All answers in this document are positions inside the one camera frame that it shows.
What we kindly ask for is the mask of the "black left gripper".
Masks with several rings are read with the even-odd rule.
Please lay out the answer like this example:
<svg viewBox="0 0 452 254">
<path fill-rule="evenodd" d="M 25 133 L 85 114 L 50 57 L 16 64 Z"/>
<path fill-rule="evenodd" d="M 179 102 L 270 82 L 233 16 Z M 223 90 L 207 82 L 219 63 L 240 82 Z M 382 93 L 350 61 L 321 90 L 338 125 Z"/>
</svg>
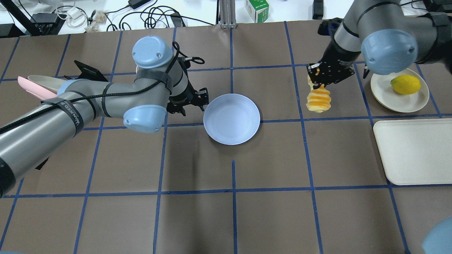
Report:
<svg viewBox="0 0 452 254">
<path fill-rule="evenodd" d="M 170 96 L 166 107 L 169 114 L 181 114 L 187 116 L 184 106 L 193 105 L 199 107 L 201 111 L 205 111 L 205 106 L 209 104 L 208 88 L 195 90 L 192 85 L 187 85 L 185 90 L 177 95 Z"/>
</svg>

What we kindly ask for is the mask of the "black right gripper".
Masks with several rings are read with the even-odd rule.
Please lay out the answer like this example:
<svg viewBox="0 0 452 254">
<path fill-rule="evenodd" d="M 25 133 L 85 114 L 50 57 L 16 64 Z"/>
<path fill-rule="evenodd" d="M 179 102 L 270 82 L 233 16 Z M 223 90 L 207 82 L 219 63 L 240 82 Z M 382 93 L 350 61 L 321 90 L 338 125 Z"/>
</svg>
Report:
<svg viewBox="0 0 452 254">
<path fill-rule="evenodd" d="M 337 42 L 330 41 L 322 58 L 317 63 L 307 65 L 312 89 L 337 84 L 355 74 L 351 67 L 355 62 L 355 52 L 341 48 Z"/>
</svg>

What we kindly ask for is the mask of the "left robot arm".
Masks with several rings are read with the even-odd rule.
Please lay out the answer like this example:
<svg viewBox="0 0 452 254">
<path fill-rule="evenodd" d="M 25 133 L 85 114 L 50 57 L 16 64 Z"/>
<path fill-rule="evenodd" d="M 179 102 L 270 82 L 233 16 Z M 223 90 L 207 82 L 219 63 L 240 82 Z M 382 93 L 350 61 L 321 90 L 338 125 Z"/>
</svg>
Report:
<svg viewBox="0 0 452 254">
<path fill-rule="evenodd" d="M 56 97 L 1 128 L 2 196 L 97 117 L 122 119 L 128 129 L 155 133 L 167 113 L 185 115 L 186 105 L 201 110 L 208 105 L 208 90 L 195 90 L 187 72 L 191 62 L 205 60 L 181 53 L 177 42 L 169 46 L 161 37 L 145 36 L 134 44 L 131 56 L 137 66 L 133 84 L 67 80 Z"/>
</svg>

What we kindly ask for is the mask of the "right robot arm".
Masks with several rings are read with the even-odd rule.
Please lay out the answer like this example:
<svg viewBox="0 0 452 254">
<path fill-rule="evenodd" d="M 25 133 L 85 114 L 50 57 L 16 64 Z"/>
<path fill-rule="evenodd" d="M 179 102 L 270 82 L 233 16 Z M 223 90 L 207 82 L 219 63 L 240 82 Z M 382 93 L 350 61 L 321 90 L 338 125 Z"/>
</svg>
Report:
<svg viewBox="0 0 452 254">
<path fill-rule="evenodd" d="M 322 58 L 307 65 L 314 90 L 352 76 L 359 56 L 381 75 L 437 62 L 451 71 L 450 8 L 408 17 L 398 0 L 356 0 L 343 19 L 323 21 L 318 34 L 331 41 Z"/>
</svg>

